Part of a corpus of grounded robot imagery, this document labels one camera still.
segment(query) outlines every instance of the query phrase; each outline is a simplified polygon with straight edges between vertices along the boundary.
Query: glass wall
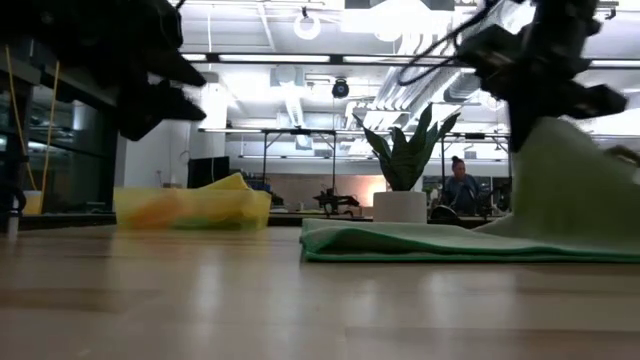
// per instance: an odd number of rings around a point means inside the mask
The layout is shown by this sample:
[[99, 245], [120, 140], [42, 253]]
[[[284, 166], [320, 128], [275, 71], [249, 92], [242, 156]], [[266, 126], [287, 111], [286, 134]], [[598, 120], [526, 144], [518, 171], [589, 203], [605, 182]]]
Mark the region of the glass wall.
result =
[[[42, 191], [45, 184], [42, 213], [109, 212], [114, 127], [104, 114], [78, 101], [56, 100], [51, 116], [52, 101], [51, 89], [34, 88], [28, 156], [35, 190]], [[51, 146], [47, 150], [49, 129]], [[23, 189], [34, 190], [28, 175]]]
[[29, 167], [20, 163], [22, 145], [5, 91], [0, 94], [0, 177], [40, 196], [45, 184], [42, 214], [110, 212], [117, 132], [108, 116], [81, 102], [60, 100], [52, 116], [52, 89], [27, 87], [17, 93], [18, 116], [28, 119], [22, 132], [28, 138]]

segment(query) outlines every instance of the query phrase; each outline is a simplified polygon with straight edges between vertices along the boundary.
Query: potted plant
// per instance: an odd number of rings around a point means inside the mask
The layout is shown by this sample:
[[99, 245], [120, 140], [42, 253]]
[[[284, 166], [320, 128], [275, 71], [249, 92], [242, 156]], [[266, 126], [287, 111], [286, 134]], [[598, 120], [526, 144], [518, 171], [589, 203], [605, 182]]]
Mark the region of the potted plant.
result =
[[446, 118], [442, 127], [438, 124], [431, 128], [433, 104], [420, 115], [418, 127], [413, 137], [407, 141], [398, 127], [391, 129], [393, 148], [382, 136], [367, 129], [360, 118], [354, 115], [364, 129], [367, 142], [380, 160], [382, 174], [391, 186], [391, 192], [379, 192], [373, 195], [373, 220], [378, 222], [425, 223], [427, 221], [427, 194], [411, 191], [422, 177], [424, 167], [431, 159], [433, 147], [456, 124], [460, 113]]

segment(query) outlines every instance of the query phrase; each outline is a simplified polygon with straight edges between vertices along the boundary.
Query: window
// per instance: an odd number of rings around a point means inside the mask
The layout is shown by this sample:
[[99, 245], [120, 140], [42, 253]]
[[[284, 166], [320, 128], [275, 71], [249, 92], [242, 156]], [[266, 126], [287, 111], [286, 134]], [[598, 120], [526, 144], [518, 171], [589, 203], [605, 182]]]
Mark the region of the window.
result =
[[[52, 99], [53, 90], [44, 86], [34, 88], [29, 137], [39, 142], [47, 141]], [[56, 101], [55, 105], [52, 144], [100, 156], [109, 155], [105, 132], [111, 124], [106, 124], [103, 114], [79, 101]]]
[[[46, 148], [43, 143], [29, 141], [29, 162], [39, 191], [42, 190]], [[112, 187], [109, 178], [104, 176], [110, 168], [107, 159], [51, 146], [42, 213], [107, 210], [110, 201], [103, 189]], [[33, 190], [28, 179], [23, 188]]]
[[0, 93], [0, 128], [9, 127], [11, 98], [8, 91]]

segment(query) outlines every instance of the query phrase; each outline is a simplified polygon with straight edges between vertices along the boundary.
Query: black cable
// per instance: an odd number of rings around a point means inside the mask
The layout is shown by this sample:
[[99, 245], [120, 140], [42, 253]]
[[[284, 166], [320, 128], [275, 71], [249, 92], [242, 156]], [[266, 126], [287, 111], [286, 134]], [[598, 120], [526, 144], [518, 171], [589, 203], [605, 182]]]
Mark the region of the black cable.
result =
[[468, 28], [478, 24], [480, 21], [484, 20], [486, 18], [486, 16], [491, 12], [491, 9], [493, 9], [493, 7], [499, 2], [499, 0], [494, 0], [494, 1], [488, 1], [487, 0], [487, 5], [484, 7], [484, 9], [480, 10], [478, 13], [476, 13], [475, 15], [473, 15], [471, 17], [471, 19], [465, 21], [464, 23], [462, 23], [460, 26], [458, 26], [457, 28], [455, 28], [453, 31], [451, 31], [450, 33], [448, 33], [447, 35], [445, 35], [442, 39], [436, 41], [435, 43], [431, 44], [431, 46], [429, 46], [425, 51], [421, 52], [420, 54], [415, 55], [411, 61], [404, 65], [402, 67], [402, 70], [400, 70], [400, 73], [398, 74], [398, 85], [400, 86], [408, 86], [411, 84], [415, 84], [416, 82], [424, 79], [425, 77], [431, 75], [434, 71], [438, 70], [439, 68], [441, 68], [442, 66], [452, 62], [453, 60], [456, 59], [456, 56], [453, 55], [445, 60], [443, 60], [442, 62], [432, 66], [429, 70], [409, 79], [409, 80], [402, 80], [402, 77], [404, 76], [404, 74], [407, 72], [407, 70], [411, 67], [413, 67], [418, 61], [420, 61], [420, 59], [422, 59], [423, 57], [429, 55], [430, 53], [433, 52], [433, 50], [435, 50], [438, 46], [442, 45], [443, 43], [453, 39], [454, 42], [454, 46], [457, 44], [457, 38], [458, 35], [460, 35], [460, 33], [462, 33], [463, 31], [467, 30]]

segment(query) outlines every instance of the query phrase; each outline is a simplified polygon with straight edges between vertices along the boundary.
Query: green towel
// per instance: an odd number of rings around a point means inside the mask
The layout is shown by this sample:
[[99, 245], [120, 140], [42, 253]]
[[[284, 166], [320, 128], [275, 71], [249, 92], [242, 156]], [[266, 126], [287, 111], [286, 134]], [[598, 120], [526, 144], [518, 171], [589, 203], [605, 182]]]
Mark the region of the green towel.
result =
[[541, 119], [514, 159], [513, 213], [475, 230], [305, 219], [318, 261], [640, 263], [636, 168], [568, 122]]

